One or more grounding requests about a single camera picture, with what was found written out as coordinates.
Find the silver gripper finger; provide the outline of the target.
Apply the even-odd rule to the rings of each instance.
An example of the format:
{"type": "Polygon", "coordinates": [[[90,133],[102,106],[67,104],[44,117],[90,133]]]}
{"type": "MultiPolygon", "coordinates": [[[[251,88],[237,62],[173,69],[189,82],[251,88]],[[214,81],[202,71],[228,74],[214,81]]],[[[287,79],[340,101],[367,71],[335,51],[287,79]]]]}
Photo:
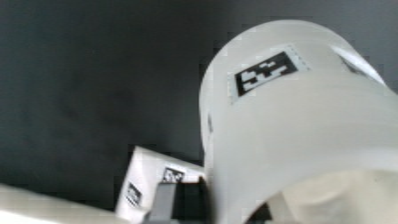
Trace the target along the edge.
{"type": "Polygon", "coordinates": [[[143,224],[211,224],[211,205],[204,178],[159,183],[143,224]]]}

